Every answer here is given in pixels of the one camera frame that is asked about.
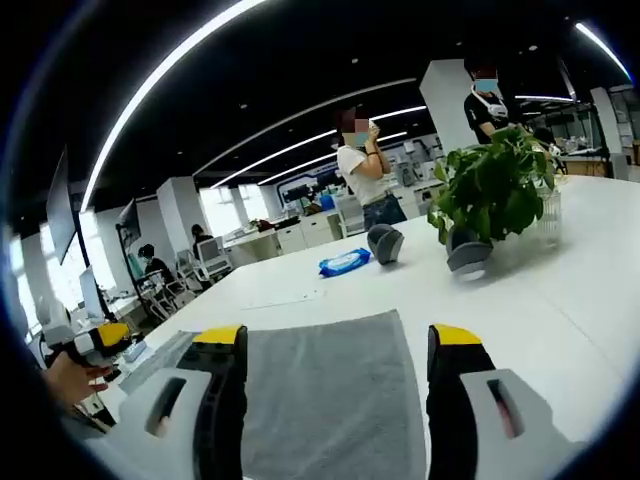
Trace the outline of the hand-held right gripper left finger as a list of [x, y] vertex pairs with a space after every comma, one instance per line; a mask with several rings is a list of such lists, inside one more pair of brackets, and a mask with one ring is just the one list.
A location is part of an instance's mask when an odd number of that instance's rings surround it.
[[248, 332], [196, 335], [120, 405], [120, 421], [87, 449], [118, 479], [240, 479]]

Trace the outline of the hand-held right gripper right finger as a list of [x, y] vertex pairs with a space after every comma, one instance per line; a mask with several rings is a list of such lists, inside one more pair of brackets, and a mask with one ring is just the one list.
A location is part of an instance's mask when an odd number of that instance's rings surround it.
[[495, 367], [468, 330], [430, 326], [427, 382], [432, 479], [551, 479], [583, 447], [556, 428], [541, 395]]

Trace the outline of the person's left hand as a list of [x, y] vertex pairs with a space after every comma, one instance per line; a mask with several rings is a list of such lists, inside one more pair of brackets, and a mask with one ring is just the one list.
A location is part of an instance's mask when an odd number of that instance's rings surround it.
[[44, 373], [50, 389], [65, 405], [75, 405], [94, 393], [108, 388], [105, 382], [96, 383], [112, 371], [111, 367], [84, 367], [65, 353], [60, 354]]

